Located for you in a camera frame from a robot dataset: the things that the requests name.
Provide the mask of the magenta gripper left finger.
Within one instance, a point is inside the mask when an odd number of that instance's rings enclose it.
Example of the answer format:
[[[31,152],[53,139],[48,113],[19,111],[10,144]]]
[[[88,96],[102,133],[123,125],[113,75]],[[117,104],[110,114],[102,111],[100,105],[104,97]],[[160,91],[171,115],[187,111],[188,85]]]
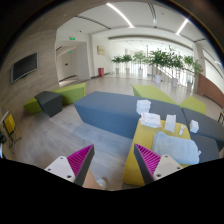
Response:
[[[91,144],[68,157],[59,156],[45,168],[45,171],[82,186],[93,156],[94,145]]]

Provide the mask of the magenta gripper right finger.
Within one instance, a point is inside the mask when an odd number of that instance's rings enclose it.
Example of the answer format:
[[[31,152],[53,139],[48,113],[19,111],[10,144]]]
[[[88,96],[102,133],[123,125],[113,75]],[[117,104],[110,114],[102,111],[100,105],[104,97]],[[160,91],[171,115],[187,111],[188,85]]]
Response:
[[[139,144],[134,145],[134,155],[145,184],[160,180],[182,169],[182,166],[169,155],[160,156]]]

